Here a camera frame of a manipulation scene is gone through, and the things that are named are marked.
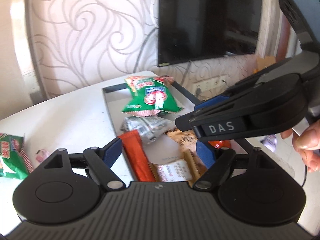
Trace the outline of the right human hand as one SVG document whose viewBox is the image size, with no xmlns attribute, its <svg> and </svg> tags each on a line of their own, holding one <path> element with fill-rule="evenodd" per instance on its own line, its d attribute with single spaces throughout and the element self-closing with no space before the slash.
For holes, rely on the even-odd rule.
<svg viewBox="0 0 320 240">
<path fill-rule="evenodd" d="M 320 125 L 319 120 L 309 126 L 301 135 L 297 135 L 292 129 L 281 132 L 282 139 L 292 135 L 292 145 L 307 166 L 308 172 L 319 171 L 320 158 L 315 150 L 319 150 Z"/>
</svg>

